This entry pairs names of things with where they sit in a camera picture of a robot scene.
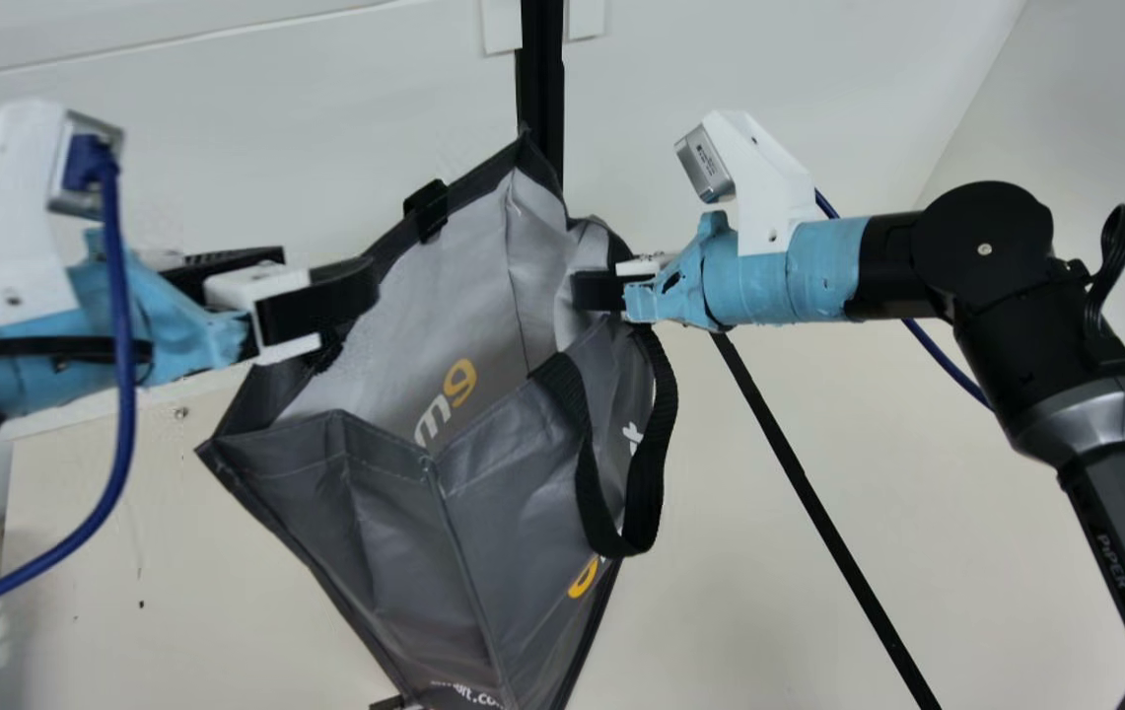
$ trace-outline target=bag handle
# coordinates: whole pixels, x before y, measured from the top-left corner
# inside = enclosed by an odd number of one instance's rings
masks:
[[[649,326],[637,326],[633,327],[633,341],[642,345],[654,372],[654,407],[628,468],[622,534],[602,495],[602,477],[593,451],[593,420],[588,415],[588,398],[579,368],[565,352],[558,352],[531,374],[562,410],[570,425],[580,432],[579,460],[575,471],[579,521],[593,551],[612,560],[648,552],[658,536],[663,515],[663,465],[680,403],[675,374],[658,336]]]

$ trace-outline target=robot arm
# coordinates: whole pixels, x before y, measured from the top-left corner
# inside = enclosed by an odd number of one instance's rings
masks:
[[[726,165],[741,163],[747,174],[752,165],[778,167],[699,132],[687,141],[702,147],[680,152],[694,188],[708,201],[737,189],[746,228],[748,206],[771,183],[744,194]],[[722,147],[708,153],[720,145],[744,159]],[[729,228],[723,212],[703,215],[680,257],[651,279],[627,284],[628,318],[713,332],[809,321],[952,323],[1009,443],[1058,469],[1125,623],[1125,347],[1101,317],[1125,264],[1125,206],[1107,222],[1095,277],[1079,260],[1054,255],[1047,207],[998,181],[954,189],[924,212],[795,217],[786,239],[777,233],[776,251],[763,239],[768,221],[754,215],[760,251],[742,248],[746,235]]]
[[[108,271],[101,234],[88,257],[63,267],[50,212],[101,219],[101,192],[72,149],[92,135],[119,158],[124,132],[48,100],[0,108],[0,424],[114,387]],[[125,255],[135,381],[161,386],[259,358],[274,363],[322,345],[322,332],[377,300],[368,262],[308,271],[279,248],[180,260],[160,273]]]

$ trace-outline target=blue cable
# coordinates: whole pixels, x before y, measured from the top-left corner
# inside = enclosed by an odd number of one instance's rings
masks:
[[[133,444],[137,434],[137,393],[133,379],[137,376],[137,363],[133,354],[133,320],[128,296],[128,273],[124,263],[124,235],[119,228],[119,165],[110,149],[97,136],[76,135],[72,140],[72,156],[69,162],[80,161],[84,176],[92,177],[101,185],[102,243],[107,253],[107,275],[110,278],[111,333],[116,338],[116,386],[119,387],[119,424],[116,428],[116,459],[111,464],[110,479],[102,492],[98,505],[71,534],[66,536],[48,551],[35,560],[25,563],[19,569],[0,578],[0,594],[12,592],[29,581],[43,575],[57,563],[88,542],[107,521],[128,482],[128,468],[133,460]]]
[[[838,212],[834,209],[832,205],[829,205],[825,195],[820,195],[819,189],[816,190],[816,206],[819,207],[820,210],[825,213],[825,216],[829,217],[829,219],[838,219]],[[921,325],[912,318],[903,318],[903,324],[904,327],[914,334],[914,338],[916,338],[918,342],[921,342],[921,347],[929,352],[930,358],[935,358],[936,363],[939,363],[939,367],[944,368],[945,372],[957,381],[962,389],[966,390],[970,396],[978,399],[978,404],[982,404],[988,410],[991,410],[991,404],[987,401],[987,395],[982,393],[981,387],[979,387],[975,381],[970,379],[968,374],[961,371],[957,363],[954,363],[953,359],[948,358],[948,354],[946,354],[944,350],[939,349],[935,339],[930,336],[930,333],[927,333],[926,330],[924,330]]]

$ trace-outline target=reusable tote bag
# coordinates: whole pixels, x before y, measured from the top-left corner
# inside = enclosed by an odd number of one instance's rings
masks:
[[[656,538],[674,376],[574,307],[572,273],[630,252],[529,140],[408,207],[363,254],[377,303],[252,369],[198,455],[399,689],[378,705],[561,709]]]

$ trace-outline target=black metal stand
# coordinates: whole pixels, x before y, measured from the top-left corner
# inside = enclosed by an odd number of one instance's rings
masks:
[[[544,153],[562,183],[562,120],[566,68],[562,66],[565,0],[522,0],[523,47],[514,53],[518,123]]]

